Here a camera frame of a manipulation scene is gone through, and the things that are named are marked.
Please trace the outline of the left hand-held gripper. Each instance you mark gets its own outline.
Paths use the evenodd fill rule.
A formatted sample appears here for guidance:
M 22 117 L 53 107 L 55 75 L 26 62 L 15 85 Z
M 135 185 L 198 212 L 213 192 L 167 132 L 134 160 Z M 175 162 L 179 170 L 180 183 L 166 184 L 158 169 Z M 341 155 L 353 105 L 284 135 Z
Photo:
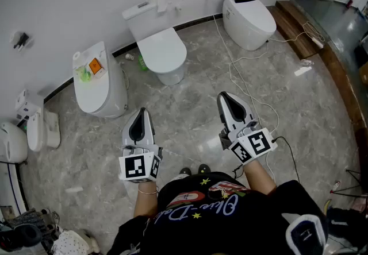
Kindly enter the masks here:
M 122 131 L 122 156 L 119 157 L 119 179 L 132 183 L 155 182 L 162 162 L 162 147 L 155 145 L 154 126 L 149 111 L 135 112 Z M 149 145 L 148 148 L 133 146 Z

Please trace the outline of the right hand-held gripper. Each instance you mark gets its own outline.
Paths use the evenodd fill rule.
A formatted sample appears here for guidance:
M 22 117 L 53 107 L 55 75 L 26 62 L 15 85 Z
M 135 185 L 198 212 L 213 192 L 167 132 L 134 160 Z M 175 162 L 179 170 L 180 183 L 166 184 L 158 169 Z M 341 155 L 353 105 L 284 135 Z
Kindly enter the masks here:
M 232 152 L 243 165 L 277 148 L 267 128 L 256 130 L 258 120 L 242 98 L 222 91 L 217 96 L 217 107 L 224 125 L 219 134 L 221 146 Z

